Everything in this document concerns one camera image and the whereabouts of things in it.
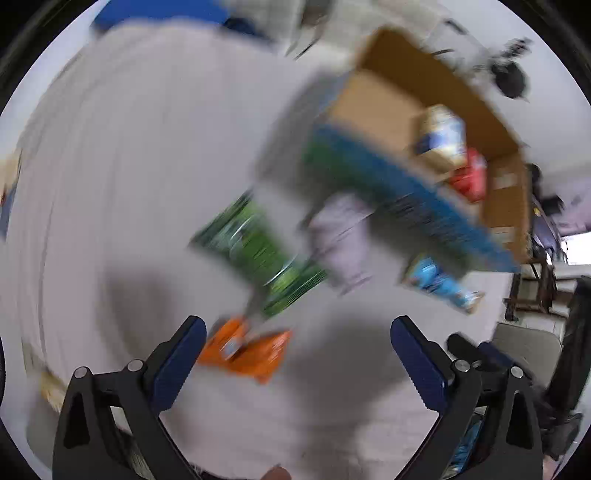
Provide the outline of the open cardboard box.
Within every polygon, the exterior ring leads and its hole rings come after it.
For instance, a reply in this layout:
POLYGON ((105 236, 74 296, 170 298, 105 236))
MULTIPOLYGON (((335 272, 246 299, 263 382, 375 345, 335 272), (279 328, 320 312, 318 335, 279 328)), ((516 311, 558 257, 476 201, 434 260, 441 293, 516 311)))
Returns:
POLYGON ((329 95, 304 164, 408 222, 467 269, 514 272, 530 250, 530 180, 487 103, 405 33, 377 30, 329 95))

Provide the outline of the grey plastic chair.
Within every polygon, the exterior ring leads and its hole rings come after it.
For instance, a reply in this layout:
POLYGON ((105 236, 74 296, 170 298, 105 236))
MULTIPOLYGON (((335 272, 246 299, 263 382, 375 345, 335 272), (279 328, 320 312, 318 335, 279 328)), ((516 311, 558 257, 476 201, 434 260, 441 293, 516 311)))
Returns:
POLYGON ((527 369, 542 387, 549 386, 562 353, 562 344, 554 334, 498 323, 492 343, 527 369))

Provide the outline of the blue folded mat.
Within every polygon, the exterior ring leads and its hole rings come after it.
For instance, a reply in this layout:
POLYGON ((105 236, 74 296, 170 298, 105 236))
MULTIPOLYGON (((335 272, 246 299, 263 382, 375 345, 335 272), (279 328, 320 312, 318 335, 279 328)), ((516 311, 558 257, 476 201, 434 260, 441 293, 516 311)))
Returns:
POLYGON ((128 20, 193 19, 222 24, 229 18, 228 10, 216 1, 206 0, 111 0, 94 19, 101 30, 108 30, 128 20))

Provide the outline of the blue long wrapper packet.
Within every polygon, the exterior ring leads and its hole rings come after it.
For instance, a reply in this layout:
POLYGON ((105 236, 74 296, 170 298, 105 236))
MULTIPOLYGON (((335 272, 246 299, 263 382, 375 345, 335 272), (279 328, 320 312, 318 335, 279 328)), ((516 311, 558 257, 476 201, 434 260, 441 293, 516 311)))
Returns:
POLYGON ((446 300, 466 314, 473 314, 485 294, 465 288, 431 257, 420 255, 407 268, 403 281, 423 292, 446 300))

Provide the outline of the orange snack packet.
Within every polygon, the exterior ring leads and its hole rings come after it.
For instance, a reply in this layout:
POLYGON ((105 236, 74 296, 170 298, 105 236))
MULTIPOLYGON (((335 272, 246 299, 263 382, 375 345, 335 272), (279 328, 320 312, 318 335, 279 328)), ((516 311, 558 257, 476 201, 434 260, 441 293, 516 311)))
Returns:
POLYGON ((283 330, 249 338, 246 319, 229 318, 208 336, 197 364, 266 384, 280 368, 292 334, 283 330))

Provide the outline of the red snack packet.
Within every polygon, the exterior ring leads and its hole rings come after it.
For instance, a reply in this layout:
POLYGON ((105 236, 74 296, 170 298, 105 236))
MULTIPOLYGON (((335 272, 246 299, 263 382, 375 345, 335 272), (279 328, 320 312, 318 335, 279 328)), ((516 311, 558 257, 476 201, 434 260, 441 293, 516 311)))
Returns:
POLYGON ((467 149, 467 163, 448 180, 448 184, 470 203, 485 199, 487 190, 487 161, 473 147, 467 149))

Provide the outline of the lilac cloth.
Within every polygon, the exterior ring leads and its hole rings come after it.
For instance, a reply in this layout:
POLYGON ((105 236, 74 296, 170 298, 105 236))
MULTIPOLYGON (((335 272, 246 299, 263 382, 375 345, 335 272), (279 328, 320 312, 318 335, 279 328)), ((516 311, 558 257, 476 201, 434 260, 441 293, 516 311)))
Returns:
POLYGON ((370 279, 367 262, 373 213, 354 193, 342 192, 325 200, 308 222, 312 255, 342 295, 370 279))

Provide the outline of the white blue tissue pack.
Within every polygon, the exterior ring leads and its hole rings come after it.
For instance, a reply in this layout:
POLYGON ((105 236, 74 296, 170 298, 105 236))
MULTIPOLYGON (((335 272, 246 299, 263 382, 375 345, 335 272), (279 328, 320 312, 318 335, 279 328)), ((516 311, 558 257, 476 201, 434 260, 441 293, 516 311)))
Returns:
POLYGON ((416 155, 441 174, 467 163, 466 126, 447 106, 428 107, 420 118, 416 155))

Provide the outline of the green snack packet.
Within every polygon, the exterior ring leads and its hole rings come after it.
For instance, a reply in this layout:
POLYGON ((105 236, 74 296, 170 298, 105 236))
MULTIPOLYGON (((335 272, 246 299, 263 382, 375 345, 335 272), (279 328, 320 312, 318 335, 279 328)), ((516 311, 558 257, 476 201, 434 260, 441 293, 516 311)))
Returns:
POLYGON ((315 261, 287 252, 249 191, 197 231, 190 243, 224 258, 249 281, 263 296, 260 311, 267 318, 327 279, 315 261))

